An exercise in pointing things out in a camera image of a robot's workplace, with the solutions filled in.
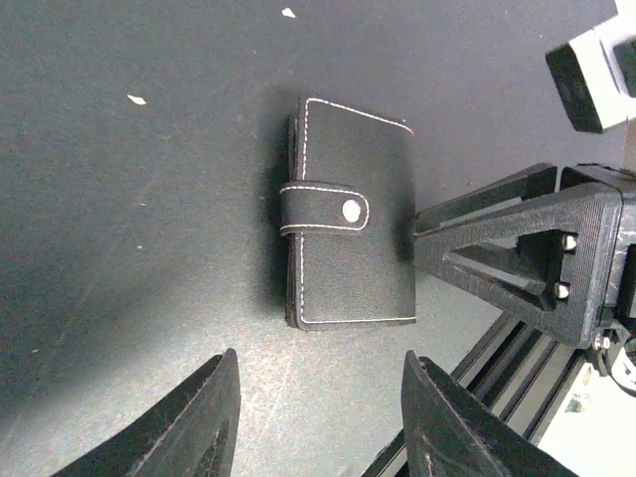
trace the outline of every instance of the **wallet strap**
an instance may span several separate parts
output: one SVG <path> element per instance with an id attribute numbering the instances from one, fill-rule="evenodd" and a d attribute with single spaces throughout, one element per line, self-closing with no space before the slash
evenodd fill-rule
<path id="1" fill-rule="evenodd" d="M 369 223 L 369 201 L 349 186 L 296 181 L 285 184 L 280 195 L 283 236 L 358 234 Z"/>

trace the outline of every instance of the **black table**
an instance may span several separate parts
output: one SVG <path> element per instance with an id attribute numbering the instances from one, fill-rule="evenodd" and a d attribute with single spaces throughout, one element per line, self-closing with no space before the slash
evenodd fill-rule
<path id="1" fill-rule="evenodd" d="M 234 347 L 234 475 L 360 475 L 400 428 L 404 352 L 450 370 L 497 311 L 421 275 L 417 325 L 284 324 L 275 204 L 296 96 L 406 119 L 419 207 L 540 161 L 620 165 L 624 128 L 575 133 L 544 61 L 614 13 L 609 0 L 5 2 L 1 473 L 61 468 Z"/>

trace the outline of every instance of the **wallet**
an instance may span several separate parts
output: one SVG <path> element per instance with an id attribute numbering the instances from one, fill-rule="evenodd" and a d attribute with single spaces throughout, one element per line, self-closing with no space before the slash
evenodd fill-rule
<path id="1" fill-rule="evenodd" d="M 415 321 L 411 138 L 401 121 L 299 101 L 280 190 L 291 326 Z"/>

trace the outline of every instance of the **paint chip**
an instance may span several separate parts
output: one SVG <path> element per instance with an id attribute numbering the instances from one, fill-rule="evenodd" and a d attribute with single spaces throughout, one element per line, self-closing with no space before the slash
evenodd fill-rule
<path id="1" fill-rule="evenodd" d="M 283 11 L 280 12 L 280 13 L 282 13 L 283 17 L 296 18 L 296 15 L 294 14 L 294 12 L 291 11 L 291 8 L 289 8 L 289 7 L 283 9 Z"/>
<path id="2" fill-rule="evenodd" d="M 134 102 L 135 104 L 138 104 L 140 106 L 145 106 L 146 105 L 146 100 L 141 97 L 141 96 L 133 96 L 132 94 L 128 95 L 128 99 L 130 99 L 132 102 Z"/>

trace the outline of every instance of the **silver snap button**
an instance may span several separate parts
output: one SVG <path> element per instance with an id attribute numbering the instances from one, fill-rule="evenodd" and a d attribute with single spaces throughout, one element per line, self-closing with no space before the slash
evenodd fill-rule
<path id="1" fill-rule="evenodd" d="M 345 216 L 345 220 L 349 223 L 357 222 L 360 218 L 362 208 L 353 199 L 348 200 L 342 206 L 342 215 Z"/>

